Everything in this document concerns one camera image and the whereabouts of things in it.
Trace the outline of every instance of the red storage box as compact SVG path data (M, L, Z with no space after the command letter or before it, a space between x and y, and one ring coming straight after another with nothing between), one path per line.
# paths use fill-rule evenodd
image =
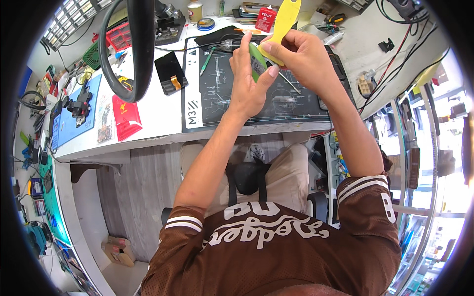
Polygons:
M118 53L132 46L132 35L130 34L130 25L123 23L122 25L111 29L105 35L107 40L115 51Z

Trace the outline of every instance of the green screwdriver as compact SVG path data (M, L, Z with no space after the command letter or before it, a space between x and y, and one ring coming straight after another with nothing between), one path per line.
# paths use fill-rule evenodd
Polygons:
M207 58L206 61L204 62L204 65L203 65L202 68L201 68L201 73L199 74L199 76L202 76L202 74L204 73L204 70L205 70L206 67L207 67L207 63L209 63L210 56L211 56L212 53L214 52L214 49L216 49L215 46L210 49L210 53L209 53L209 55L208 55L208 58Z

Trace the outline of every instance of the yellow pry tool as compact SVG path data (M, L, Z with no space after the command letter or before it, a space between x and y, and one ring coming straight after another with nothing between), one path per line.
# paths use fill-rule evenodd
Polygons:
M301 6L301 0L295 0L295 2L293 2L292 0L283 1L276 15L273 36L267 41L272 41L279 44L282 43L283 37L285 37L285 35L292 28L293 24L296 21L298 13L300 12L300 6ZM260 51L260 53L263 56L269 58L270 60L274 61L280 66L285 66L285 63L278 60L277 58L274 58L265 50L263 50L261 45L259 45L257 49L258 51Z

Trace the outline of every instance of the man's left hand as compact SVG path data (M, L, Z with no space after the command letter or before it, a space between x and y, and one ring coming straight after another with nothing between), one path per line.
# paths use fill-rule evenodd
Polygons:
M280 71L278 65L271 66L260 75L257 83L255 83L252 78L248 49L251 38L252 33L247 32L242 37L240 48L234 50L233 56L229 60L234 73L234 85L232 86L230 106L227 112L240 117L244 121L257 115L262 110L266 92Z

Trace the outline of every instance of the beige pants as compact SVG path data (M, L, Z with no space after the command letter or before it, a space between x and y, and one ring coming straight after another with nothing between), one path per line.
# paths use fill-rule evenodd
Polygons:
M181 169L184 175L192 162L204 147L197 142L188 142L180 151ZM265 175L267 200L298 212L306 211L308 195L308 150L301 144L292 144L278 155ZM258 190L252 195L240 194L237 190L237 202L258 201ZM228 207L229 183L224 174L217 193L208 207L205 217Z

